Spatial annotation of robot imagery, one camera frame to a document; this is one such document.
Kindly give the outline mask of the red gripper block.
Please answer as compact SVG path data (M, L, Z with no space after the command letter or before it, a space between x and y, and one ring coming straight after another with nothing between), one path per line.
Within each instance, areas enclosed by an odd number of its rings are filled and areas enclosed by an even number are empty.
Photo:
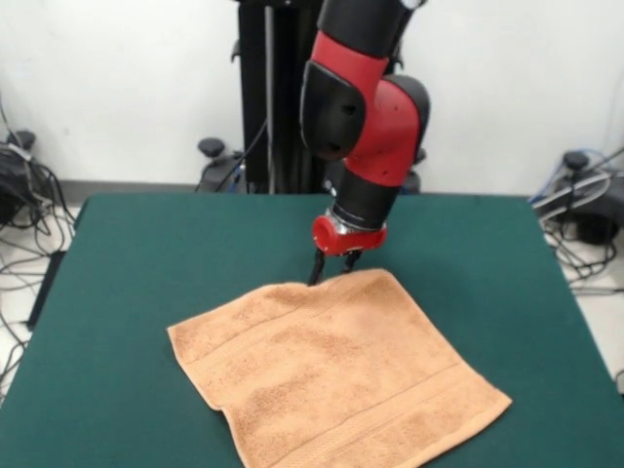
M386 225L379 230L362 230L344 224L332 214L317 216L312 224L312 238L317 249L307 284L315 286L321 281L326 255L345 255L341 273L347 274L353 271L363 251L378 249L386 237Z

